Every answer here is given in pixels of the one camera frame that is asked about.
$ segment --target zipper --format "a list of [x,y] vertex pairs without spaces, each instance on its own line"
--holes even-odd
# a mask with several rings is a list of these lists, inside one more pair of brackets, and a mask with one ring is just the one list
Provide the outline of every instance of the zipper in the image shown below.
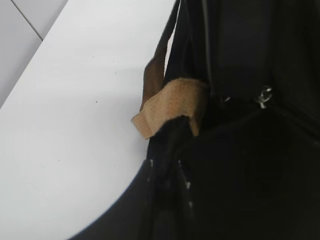
[[276,101],[273,88],[264,86],[260,96],[255,101],[260,105],[261,109],[269,108],[277,115],[285,118],[289,123],[295,126],[295,129],[304,137],[312,140],[312,143],[320,147],[320,124],[309,119],[302,113],[298,113],[287,106],[281,105],[280,101]]

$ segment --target white surface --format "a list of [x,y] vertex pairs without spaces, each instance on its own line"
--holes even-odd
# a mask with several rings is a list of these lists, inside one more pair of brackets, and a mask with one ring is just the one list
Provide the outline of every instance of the white surface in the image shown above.
[[68,0],[13,0],[44,39]]
[[10,0],[0,0],[0,108],[40,44]]
[[147,149],[131,118],[173,3],[68,1],[0,109],[1,240],[67,239],[130,184]]

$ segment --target brown strap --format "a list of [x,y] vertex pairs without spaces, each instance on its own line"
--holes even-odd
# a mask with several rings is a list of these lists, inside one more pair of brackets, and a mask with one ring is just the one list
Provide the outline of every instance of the brown strap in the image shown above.
[[154,56],[144,69],[143,95],[140,111],[142,110],[145,102],[157,94],[163,87],[168,41],[175,29],[179,5],[180,0],[176,0],[160,41],[156,47]]
[[165,122],[186,116],[196,136],[206,109],[206,91],[207,86],[199,80],[173,80],[144,104],[132,122],[140,134],[149,139]]

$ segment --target tan strap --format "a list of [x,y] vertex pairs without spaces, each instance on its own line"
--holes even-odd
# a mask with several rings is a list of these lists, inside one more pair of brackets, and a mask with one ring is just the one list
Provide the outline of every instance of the tan strap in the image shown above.
[[186,116],[196,136],[206,109],[207,89],[205,84],[196,79],[173,80],[145,102],[132,122],[140,134],[149,139],[165,122]]

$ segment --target black bag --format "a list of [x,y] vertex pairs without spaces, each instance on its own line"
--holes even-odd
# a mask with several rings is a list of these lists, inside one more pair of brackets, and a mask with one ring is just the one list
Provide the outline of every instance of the black bag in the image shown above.
[[319,17],[318,0],[177,0],[144,84],[176,24],[161,84],[208,85],[199,135],[167,121],[73,240],[320,239]]

